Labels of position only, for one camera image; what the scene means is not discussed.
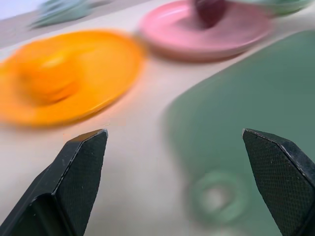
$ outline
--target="green ring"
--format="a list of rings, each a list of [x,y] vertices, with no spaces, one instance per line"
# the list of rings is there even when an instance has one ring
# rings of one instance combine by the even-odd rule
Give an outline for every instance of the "green ring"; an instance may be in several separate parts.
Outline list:
[[[208,211],[203,201],[204,192],[214,185],[232,186],[232,201],[225,207]],[[229,223],[240,216],[248,205],[248,192],[243,182],[235,175],[226,172],[212,171],[198,180],[190,189],[191,207],[196,216],[206,223]]]

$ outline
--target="orange plate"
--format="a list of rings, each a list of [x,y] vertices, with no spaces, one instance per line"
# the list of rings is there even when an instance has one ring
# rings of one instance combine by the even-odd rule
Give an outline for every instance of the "orange plate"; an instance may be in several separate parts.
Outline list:
[[[142,48],[129,37],[109,31],[80,31],[46,39],[47,47],[82,50],[83,83],[74,95],[47,106],[28,103],[17,91],[18,52],[0,66],[2,121],[32,126],[72,122],[111,104],[133,84],[143,65]]]

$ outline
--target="tabletop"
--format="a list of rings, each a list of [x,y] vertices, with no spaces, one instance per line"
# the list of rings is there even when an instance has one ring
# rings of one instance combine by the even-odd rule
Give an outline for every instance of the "tabletop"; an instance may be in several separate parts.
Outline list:
[[[141,18],[170,0],[152,0],[52,31],[116,28],[137,32]],[[245,54],[224,62],[184,63],[148,55],[133,88],[94,117],[66,127],[32,130],[0,127],[0,222],[32,180],[79,134],[107,128],[109,133],[98,196],[85,235],[210,235],[190,220],[183,207],[187,180],[176,165],[163,133],[165,109],[180,94],[255,51],[297,31],[315,28],[315,6],[274,19],[274,32]],[[0,49],[0,59],[29,42]]]

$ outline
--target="dark red fruit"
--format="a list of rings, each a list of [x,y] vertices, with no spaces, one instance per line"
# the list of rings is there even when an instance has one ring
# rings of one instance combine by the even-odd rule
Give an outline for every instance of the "dark red fruit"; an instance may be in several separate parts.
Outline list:
[[[192,0],[198,18],[207,28],[215,26],[226,11],[225,0]]]

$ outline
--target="green plate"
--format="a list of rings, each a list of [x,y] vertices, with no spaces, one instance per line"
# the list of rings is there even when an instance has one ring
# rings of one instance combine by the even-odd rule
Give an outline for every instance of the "green plate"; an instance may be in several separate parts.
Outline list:
[[[165,127],[200,221],[280,236],[256,187],[242,129],[292,140],[315,161],[315,32],[289,36],[194,86],[171,104]],[[220,179],[242,189],[228,205],[234,217],[203,208],[202,191]]]

